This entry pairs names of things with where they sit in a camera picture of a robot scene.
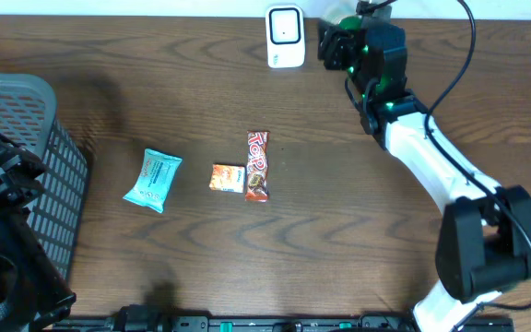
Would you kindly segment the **green lid jar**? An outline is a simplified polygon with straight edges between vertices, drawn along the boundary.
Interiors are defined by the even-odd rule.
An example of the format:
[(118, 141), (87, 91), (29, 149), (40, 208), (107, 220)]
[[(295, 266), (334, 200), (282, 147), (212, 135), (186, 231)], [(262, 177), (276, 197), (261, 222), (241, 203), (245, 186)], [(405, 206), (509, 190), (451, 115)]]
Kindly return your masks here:
[(357, 1), (336, 1), (330, 4), (320, 16), (318, 27), (326, 30), (336, 27), (342, 30), (359, 30), (361, 15), (357, 13)]

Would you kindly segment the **red Top chocolate bar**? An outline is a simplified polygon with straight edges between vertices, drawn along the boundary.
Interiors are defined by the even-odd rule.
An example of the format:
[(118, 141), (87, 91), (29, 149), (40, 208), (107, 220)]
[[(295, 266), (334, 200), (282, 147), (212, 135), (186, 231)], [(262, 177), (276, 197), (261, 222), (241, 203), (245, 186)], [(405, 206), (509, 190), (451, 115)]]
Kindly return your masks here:
[(267, 145), (268, 131), (248, 131), (248, 160), (246, 164), (245, 199), (255, 202), (266, 202), (269, 198), (267, 189)]

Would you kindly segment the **small orange box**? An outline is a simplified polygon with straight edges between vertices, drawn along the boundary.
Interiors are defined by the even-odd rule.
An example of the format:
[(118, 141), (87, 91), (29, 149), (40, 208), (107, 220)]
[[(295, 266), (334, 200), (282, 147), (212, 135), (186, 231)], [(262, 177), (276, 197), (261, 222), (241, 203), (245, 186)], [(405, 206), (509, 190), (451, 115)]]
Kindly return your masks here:
[(214, 191), (241, 194), (244, 190), (245, 167), (214, 164), (209, 188)]

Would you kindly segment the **teal wet wipes pack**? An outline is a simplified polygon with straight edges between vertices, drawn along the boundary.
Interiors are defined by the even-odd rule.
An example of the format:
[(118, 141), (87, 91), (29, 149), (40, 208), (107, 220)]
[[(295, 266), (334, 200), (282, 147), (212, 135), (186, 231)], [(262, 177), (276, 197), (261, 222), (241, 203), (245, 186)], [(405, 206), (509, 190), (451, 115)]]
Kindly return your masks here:
[(146, 148), (140, 174), (133, 188), (124, 195), (124, 200), (162, 213), (182, 161), (182, 158)]

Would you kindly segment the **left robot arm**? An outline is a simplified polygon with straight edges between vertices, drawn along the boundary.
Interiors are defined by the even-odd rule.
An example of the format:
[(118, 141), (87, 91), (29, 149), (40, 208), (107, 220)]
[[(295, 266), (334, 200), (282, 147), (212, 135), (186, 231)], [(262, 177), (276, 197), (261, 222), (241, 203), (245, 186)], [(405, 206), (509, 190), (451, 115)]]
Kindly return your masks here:
[(46, 167), (0, 134), (0, 169), (0, 331), (41, 331), (66, 319), (77, 299), (27, 223)]

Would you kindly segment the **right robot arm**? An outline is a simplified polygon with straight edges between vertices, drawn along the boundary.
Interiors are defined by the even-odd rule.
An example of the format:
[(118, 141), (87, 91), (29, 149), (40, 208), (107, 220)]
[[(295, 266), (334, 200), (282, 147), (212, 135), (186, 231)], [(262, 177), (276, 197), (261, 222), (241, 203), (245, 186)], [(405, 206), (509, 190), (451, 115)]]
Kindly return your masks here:
[(352, 16), (337, 24), (320, 21), (318, 39), (324, 67), (347, 72), (346, 92), (365, 133), (413, 173), (442, 213), (439, 280), (413, 309), (416, 329), (458, 331), (531, 279), (531, 197), (475, 167), (407, 88), (403, 29)]

